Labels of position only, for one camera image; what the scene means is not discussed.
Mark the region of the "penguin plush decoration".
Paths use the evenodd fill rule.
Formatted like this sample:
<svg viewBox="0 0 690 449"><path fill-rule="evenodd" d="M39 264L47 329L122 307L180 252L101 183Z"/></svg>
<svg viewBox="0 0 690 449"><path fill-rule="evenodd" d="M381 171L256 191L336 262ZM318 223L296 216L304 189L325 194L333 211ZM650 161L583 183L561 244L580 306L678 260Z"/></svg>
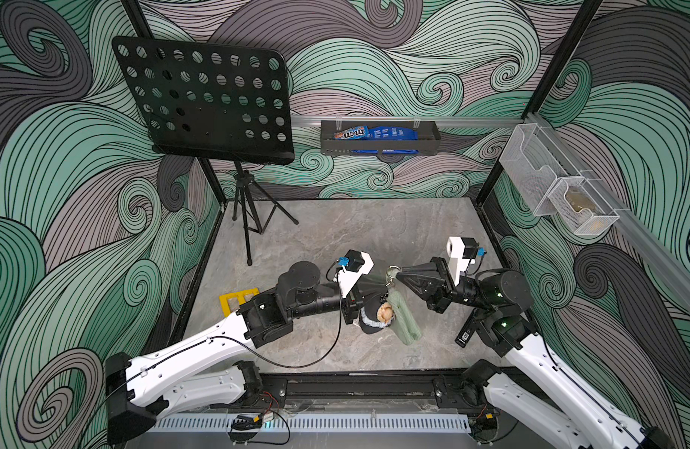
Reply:
<svg viewBox="0 0 690 449"><path fill-rule="evenodd" d="M358 315L358 325L367 335L378 333L391 325L395 317L393 306L385 299L369 300Z"/></svg>

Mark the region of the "green fabric bag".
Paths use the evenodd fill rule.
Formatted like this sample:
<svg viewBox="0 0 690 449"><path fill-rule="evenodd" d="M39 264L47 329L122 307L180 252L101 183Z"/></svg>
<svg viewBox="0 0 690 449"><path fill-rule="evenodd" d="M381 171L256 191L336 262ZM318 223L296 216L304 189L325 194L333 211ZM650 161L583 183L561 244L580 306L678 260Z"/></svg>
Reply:
<svg viewBox="0 0 690 449"><path fill-rule="evenodd" d="M422 331L408 307L404 293L397 286L396 277L400 272L401 268L398 266L390 266L385 272L387 302L394 311L389 328L403 344L410 346L422 338Z"/></svg>

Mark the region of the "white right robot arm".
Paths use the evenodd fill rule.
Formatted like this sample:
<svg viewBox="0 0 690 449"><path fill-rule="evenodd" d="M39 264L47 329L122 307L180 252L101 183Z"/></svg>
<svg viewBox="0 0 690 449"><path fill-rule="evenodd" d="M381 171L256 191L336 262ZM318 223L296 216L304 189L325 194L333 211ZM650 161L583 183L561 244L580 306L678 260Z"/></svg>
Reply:
<svg viewBox="0 0 690 449"><path fill-rule="evenodd" d="M550 348L526 319L534 299L522 273L489 269L454 279L447 262L434 257L426 264L399 269L396 277L438 314L454 303L472 307L455 339L457 344L464 347L478 336L547 398L528 392L485 360L466 370L466 391L511 415L552 447L674 447L663 430L646 427L619 410Z"/></svg>

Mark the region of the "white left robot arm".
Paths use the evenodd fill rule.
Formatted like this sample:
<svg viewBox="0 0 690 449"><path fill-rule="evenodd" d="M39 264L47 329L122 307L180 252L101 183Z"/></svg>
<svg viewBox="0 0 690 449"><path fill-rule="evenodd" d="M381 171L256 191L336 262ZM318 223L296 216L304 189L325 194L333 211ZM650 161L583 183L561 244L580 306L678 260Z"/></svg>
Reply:
<svg viewBox="0 0 690 449"><path fill-rule="evenodd" d="M173 413L259 397L259 348L290 334L298 318L337 312L338 325L350 325L369 301L387 296L385 277L370 262L337 267L333 281L322 282L315 264L297 262L274 287L195 336L140 357L109 357L107 444L133 440Z"/></svg>

